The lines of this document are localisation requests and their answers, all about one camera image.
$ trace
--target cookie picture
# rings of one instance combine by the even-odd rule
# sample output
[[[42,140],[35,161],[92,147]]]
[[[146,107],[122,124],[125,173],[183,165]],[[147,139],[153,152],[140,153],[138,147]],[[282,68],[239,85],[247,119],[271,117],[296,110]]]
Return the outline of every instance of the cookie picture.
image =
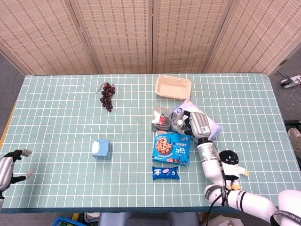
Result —
[[[166,138],[160,138],[156,142],[156,150],[159,154],[170,154],[172,145],[167,142]]]

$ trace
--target white robotic arm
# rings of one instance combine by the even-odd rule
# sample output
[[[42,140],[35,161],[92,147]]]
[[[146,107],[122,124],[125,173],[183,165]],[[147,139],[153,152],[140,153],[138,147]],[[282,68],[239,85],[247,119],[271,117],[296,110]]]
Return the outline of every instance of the white robotic arm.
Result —
[[[14,152],[9,152],[0,159],[0,212],[4,203],[4,196],[2,193],[10,187],[11,184],[28,179],[34,169],[30,169],[26,175],[14,177],[14,165],[16,160],[21,159],[21,155],[28,157],[32,153],[29,149],[17,149]]]
[[[211,131],[205,114],[182,111],[178,117],[176,129],[181,134],[193,135],[197,142],[205,177],[213,182],[213,185],[205,188],[205,197],[210,203],[230,206],[261,218],[271,223],[272,226],[301,225],[300,191],[282,191],[278,197],[279,210],[265,197],[240,190],[226,191],[218,151],[214,143],[208,140]]]

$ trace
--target blue snack package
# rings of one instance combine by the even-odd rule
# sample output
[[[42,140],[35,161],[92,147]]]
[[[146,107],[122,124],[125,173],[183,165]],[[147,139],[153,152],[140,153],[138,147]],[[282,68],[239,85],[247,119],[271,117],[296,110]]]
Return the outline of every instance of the blue snack package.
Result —
[[[189,164],[189,150],[190,136],[158,131],[155,136],[152,160],[187,166]]]
[[[152,180],[158,178],[176,179],[179,180],[180,177],[177,174],[178,167],[152,167]]]

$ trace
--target paper tray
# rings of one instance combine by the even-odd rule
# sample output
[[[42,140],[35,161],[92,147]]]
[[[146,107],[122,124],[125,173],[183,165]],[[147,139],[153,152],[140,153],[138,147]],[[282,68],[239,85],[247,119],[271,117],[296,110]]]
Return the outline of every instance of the paper tray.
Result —
[[[191,82],[188,79],[161,75],[157,78],[155,92],[162,97],[184,100],[190,97]]]

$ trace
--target blue basket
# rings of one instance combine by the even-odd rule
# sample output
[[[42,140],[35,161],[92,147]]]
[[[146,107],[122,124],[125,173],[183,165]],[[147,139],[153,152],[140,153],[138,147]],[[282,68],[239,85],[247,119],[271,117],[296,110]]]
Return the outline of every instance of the blue basket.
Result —
[[[72,224],[72,226],[73,225],[74,226],[86,226],[86,225],[83,225],[80,222],[70,220],[70,219],[67,219],[67,218],[57,218],[52,226],[60,226],[62,223],[69,223],[69,224]]]

